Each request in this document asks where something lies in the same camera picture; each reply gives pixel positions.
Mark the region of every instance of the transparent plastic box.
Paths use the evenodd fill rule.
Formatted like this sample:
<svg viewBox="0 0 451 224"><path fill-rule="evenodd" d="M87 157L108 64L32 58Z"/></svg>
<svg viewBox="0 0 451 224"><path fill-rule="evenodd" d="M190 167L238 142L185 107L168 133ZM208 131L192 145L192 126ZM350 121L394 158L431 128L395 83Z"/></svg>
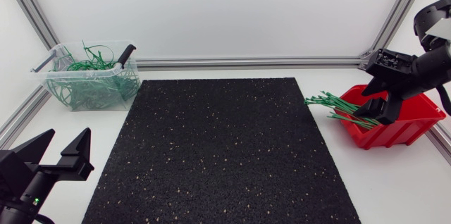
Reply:
<svg viewBox="0 0 451 224"><path fill-rule="evenodd" d="M71 111L128 111L141 85L131 56L134 49L131 41L62 43L30 71ZM103 70L84 66L89 65L87 61L100 63L99 58L104 61Z"/></svg>

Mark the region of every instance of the white table surface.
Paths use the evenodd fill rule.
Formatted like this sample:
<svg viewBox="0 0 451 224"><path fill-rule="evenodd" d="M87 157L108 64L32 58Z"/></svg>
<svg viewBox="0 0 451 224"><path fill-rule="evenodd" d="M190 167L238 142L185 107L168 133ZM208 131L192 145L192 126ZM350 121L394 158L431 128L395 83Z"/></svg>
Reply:
<svg viewBox="0 0 451 224"><path fill-rule="evenodd" d="M341 95L371 77L357 69L192 70L141 72L142 80L295 77L305 97L321 90ZM413 145L355 146L329 109L310 106L362 223L451 223L451 166L426 137ZM54 97L21 133L14 146L50 128L56 134L41 163L55 164L60 152L84 128L92 130L91 163L86 182L57 182L40 213L55 223L81 223L114 142L125 111L69 112Z"/></svg>

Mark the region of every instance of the black cable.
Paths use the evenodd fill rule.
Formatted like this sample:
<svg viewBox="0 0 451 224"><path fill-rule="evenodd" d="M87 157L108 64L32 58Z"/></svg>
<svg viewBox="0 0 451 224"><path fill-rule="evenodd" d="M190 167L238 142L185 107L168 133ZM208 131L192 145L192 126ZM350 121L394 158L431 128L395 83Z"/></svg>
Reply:
<svg viewBox="0 0 451 224"><path fill-rule="evenodd" d="M440 95L440 100L442 101L443 108L445 109L446 113L451 116L451 101L445 87L443 85L440 85L437 87L437 91Z"/></svg>
<svg viewBox="0 0 451 224"><path fill-rule="evenodd" d="M42 214L36 215L35 220L42 224L55 224L49 217L43 216Z"/></svg>

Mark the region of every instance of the tangled green wire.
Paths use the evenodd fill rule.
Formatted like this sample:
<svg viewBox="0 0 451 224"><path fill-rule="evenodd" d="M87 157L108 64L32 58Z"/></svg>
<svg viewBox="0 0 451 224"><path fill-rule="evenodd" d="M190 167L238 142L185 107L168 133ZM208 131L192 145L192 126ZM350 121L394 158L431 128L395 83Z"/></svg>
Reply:
<svg viewBox="0 0 451 224"><path fill-rule="evenodd" d="M96 47L107 48L111 54L111 60L106 62L100 50L97 54L91 49ZM76 61L72 53L64 47L68 55L62 56L54 61L54 69L58 71L67 65L66 71L78 70L108 70L112 69L114 61L113 51L104 45L86 47L83 42L87 59ZM74 77L63 79L47 79L48 90L64 105L71 107L72 111L99 110L108 107L122 105L125 101L134 97L140 88L140 79L130 68L130 61L124 65L124 69L112 77Z"/></svg>
<svg viewBox="0 0 451 224"><path fill-rule="evenodd" d="M304 103L306 105L320 104L320 105L326 106L328 108L333 108L336 111L346 113L349 116L351 116L353 119L344 117L342 115L338 115L334 112L330 112L332 115L328 116L328 118L337 118L337 119L342 119L342 120L348 120L348 121L353 122L365 129L368 129L368 130L374 128L377 125L380 125L380 123L375 119L360 118L360 117L354 116L353 113L358 108L360 108L360 106L351 104L351 103L341 99L340 97L334 96L333 94L331 94L329 92L321 91L321 93L323 93L325 96L324 97L317 96L317 97L306 98Z"/></svg>

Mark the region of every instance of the black handle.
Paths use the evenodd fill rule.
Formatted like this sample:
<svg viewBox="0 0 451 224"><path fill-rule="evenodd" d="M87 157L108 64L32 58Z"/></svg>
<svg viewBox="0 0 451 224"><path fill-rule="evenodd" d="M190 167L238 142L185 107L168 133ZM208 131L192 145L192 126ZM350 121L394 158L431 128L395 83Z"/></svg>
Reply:
<svg viewBox="0 0 451 224"><path fill-rule="evenodd" d="M443 108L445 109L446 113L451 116L451 101L445 87L443 85L440 85L437 87L437 91L440 95L440 100L442 100Z"/></svg>
<svg viewBox="0 0 451 224"><path fill-rule="evenodd" d="M122 64L122 69L124 69L124 64L127 62L128 57L132 54L133 50L136 50L136 47L129 44L125 51L122 53L121 57L119 57L118 62Z"/></svg>

